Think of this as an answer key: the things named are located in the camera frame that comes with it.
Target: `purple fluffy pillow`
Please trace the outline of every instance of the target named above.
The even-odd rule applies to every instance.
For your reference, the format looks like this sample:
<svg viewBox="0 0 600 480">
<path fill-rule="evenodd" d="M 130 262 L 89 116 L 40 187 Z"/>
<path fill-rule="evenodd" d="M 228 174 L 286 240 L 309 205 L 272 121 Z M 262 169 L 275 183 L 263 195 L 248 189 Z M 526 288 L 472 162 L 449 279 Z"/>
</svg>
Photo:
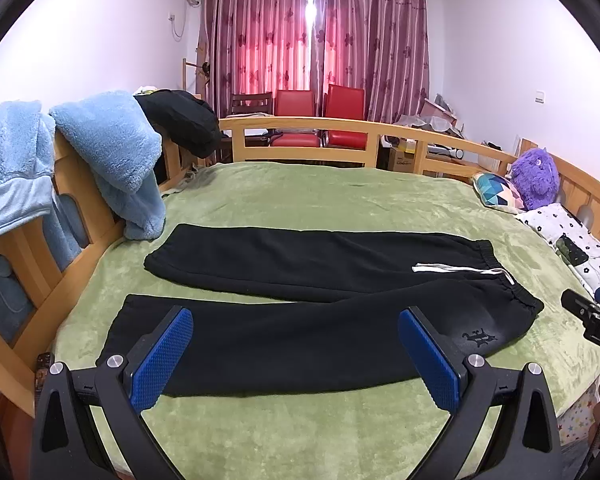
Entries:
<svg viewBox="0 0 600 480">
<path fill-rule="evenodd" d="M 554 160 L 540 148 L 528 150 L 511 165 L 511 181 L 529 211 L 553 203 L 560 189 Z"/>
</svg>

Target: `white floral pillow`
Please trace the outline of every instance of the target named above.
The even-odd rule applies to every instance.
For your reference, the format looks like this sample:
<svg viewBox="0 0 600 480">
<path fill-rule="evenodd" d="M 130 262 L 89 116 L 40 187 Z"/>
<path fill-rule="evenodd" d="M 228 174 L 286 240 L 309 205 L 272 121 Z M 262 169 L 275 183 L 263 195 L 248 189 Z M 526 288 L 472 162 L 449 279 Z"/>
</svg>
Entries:
<svg viewBox="0 0 600 480">
<path fill-rule="evenodd" d="M 516 218 L 536 231 L 569 261 L 590 294 L 600 288 L 600 241 L 565 208 L 558 203 L 549 204 L 519 214 Z M 576 252 L 583 252 L 584 257 L 581 254 L 574 256 Z"/>
</svg>

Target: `green bedspread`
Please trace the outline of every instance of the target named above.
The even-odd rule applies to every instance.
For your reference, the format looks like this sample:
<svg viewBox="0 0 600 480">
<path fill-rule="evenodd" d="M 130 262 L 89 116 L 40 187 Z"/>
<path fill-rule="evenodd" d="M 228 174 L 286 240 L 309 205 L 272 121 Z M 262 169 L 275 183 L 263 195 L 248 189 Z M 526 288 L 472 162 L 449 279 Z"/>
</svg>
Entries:
<svg viewBox="0 0 600 480">
<path fill-rule="evenodd" d="M 109 248 L 58 331 L 56 357 L 70 368 L 93 366 L 127 294 L 270 301 L 175 285 L 145 271 L 144 257 L 185 222 L 488 238 L 501 263 L 545 305 L 529 332 L 490 364 L 519 369 L 540 363 L 558 414 L 600 373 L 600 348 L 583 339 L 582 324 L 560 307 L 565 288 L 583 290 L 576 278 L 531 229 L 512 215 L 484 208 L 466 184 L 371 169 L 247 162 L 201 170 L 165 202 L 162 236 Z M 94 414 L 113 462 L 122 467 L 102 412 Z M 485 430 L 493 428 L 496 415 L 491 410 Z M 189 480 L 403 479 L 447 418 L 420 379 L 330 394 L 162 396 L 142 416 Z M 478 448 L 484 449 L 488 436 L 483 431 L 466 468 L 477 466 Z"/>
</svg>

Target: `wooden floor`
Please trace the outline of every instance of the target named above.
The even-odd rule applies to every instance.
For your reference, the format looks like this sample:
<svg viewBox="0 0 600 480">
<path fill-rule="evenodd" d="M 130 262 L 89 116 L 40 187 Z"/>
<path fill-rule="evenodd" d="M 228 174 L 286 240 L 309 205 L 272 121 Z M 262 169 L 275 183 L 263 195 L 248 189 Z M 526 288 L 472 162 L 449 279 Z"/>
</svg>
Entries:
<svg viewBox="0 0 600 480">
<path fill-rule="evenodd" d="M 33 419 L 0 394 L 0 423 L 14 480 L 29 480 Z M 119 473 L 123 480 L 133 477 Z"/>
</svg>

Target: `colorful triangle pattern cushion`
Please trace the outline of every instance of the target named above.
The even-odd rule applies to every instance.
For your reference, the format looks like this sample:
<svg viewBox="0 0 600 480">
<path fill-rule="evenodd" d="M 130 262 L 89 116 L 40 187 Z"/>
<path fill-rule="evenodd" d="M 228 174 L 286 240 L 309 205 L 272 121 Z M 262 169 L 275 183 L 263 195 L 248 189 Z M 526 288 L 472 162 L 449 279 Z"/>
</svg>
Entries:
<svg viewBox="0 0 600 480">
<path fill-rule="evenodd" d="M 512 214 L 525 210 L 520 193 L 506 178 L 494 173 L 477 173 L 472 181 L 484 206 Z"/>
</svg>

